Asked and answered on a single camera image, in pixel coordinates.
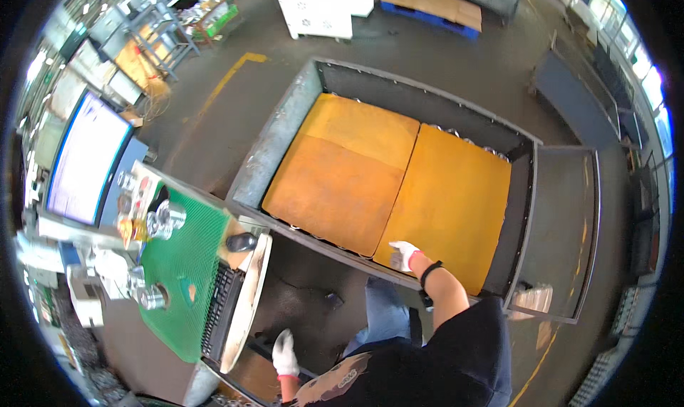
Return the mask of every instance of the storage rack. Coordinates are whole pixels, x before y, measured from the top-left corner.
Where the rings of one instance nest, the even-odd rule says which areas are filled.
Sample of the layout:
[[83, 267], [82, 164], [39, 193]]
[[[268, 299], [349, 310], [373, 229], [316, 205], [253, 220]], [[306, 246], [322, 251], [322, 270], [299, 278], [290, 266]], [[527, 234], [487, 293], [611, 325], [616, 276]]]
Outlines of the storage rack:
[[[192, 38], [185, 33], [183, 26], [173, 14], [172, 9], [166, 7], [162, 0], [147, 0], [146, 2], [148, 5], [133, 19], [129, 19], [118, 5], [115, 6], [115, 10], [118, 11], [123, 20], [122, 25], [118, 28], [124, 28], [127, 33], [131, 34], [148, 51], [151, 62], [159, 70], [168, 73], [169, 76], [178, 80], [174, 72], [178, 63], [191, 50], [195, 51], [197, 55], [200, 54], [200, 50], [192, 41]], [[144, 25], [149, 25], [152, 29], [146, 37], [140, 34], [140, 28]], [[182, 42], [175, 35], [169, 34], [174, 29], [184, 36], [186, 42]], [[166, 47], [170, 48], [168, 55], [164, 58], [160, 58], [154, 50], [154, 46], [159, 42], [163, 42]]]

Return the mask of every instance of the orange board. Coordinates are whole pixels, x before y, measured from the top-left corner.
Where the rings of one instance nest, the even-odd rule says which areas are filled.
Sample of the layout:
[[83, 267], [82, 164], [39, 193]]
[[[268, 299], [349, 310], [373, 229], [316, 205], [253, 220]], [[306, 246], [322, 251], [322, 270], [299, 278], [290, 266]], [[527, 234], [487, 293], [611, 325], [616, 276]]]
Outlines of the orange board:
[[261, 206], [340, 247], [378, 247], [419, 130], [415, 119], [321, 94]]
[[501, 158], [421, 125], [373, 260], [389, 267], [387, 243], [408, 241], [478, 295], [499, 243], [510, 174], [510, 163]]

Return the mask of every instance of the hand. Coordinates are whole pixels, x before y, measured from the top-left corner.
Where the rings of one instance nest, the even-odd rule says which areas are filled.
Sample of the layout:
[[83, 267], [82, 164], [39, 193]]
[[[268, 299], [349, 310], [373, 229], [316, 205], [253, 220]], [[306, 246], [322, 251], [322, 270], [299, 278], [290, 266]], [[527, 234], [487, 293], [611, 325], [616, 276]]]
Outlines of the hand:
[[273, 346], [273, 367], [281, 376], [299, 376], [299, 365], [294, 351], [295, 339], [289, 328], [281, 332]]
[[406, 241], [393, 241], [389, 246], [396, 249], [401, 254], [401, 266], [398, 270], [402, 272], [413, 272], [419, 279], [425, 269], [432, 265], [432, 260], [414, 246]]

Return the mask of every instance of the white work glove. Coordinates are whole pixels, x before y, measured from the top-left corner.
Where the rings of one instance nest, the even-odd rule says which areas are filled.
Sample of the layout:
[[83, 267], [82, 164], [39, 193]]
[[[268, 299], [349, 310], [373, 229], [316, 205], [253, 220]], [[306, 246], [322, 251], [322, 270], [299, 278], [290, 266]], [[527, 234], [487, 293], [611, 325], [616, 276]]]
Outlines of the white work glove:
[[280, 376], [299, 376], [299, 365], [295, 356], [295, 338], [289, 328], [281, 332], [273, 345], [273, 367]]
[[406, 241], [393, 241], [389, 243], [389, 246], [394, 248], [395, 251], [401, 255], [401, 260], [399, 263], [395, 263], [395, 261], [390, 259], [392, 267], [402, 272], [411, 272], [412, 270], [408, 266], [408, 262], [413, 256], [414, 252], [421, 252], [421, 250], [416, 248], [412, 243], [408, 243]]

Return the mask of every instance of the monitor screen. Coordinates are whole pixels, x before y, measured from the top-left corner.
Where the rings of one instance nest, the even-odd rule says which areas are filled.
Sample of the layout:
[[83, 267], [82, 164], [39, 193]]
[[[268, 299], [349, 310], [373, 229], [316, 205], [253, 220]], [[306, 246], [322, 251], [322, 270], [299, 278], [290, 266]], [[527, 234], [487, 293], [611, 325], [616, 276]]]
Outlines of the monitor screen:
[[131, 125], [91, 92], [76, 108], [57, 152], [47, 193], [47, 211], [94, 225]]

